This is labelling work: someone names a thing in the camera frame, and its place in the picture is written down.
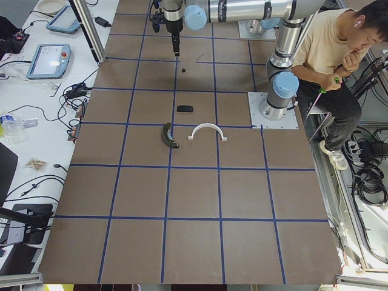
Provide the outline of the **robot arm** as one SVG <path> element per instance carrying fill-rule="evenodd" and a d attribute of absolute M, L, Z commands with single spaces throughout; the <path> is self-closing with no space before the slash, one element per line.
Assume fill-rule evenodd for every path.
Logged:
<path fill-rule="evenodd" d="M 260 114 L 278 121 L 296 96 L 299 82 L 290 69 L 309 26 L 323 1 L 163 1 L 162 17 L 179 55 L 183 27 L 201 30 L 208 23 L 279 19 L 274 51 L 267 60 L 269 92 L 259 105 Z"/>

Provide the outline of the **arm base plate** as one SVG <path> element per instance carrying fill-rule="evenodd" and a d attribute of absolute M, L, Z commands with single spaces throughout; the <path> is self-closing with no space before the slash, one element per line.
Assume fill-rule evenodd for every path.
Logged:
<path fill-rule="evenodd" d="M 267 103 L 267 92 L 248 92 L 252 129 L 298 130 L 292 99 L 282 109 Z"/>
<path fill-rule="evenodd" d="M 262 21 L 257 19 L 238 21 L 239 38 L 257 41 L 275 41 L 276 35 L 273 27 L 265 28 Z"/>

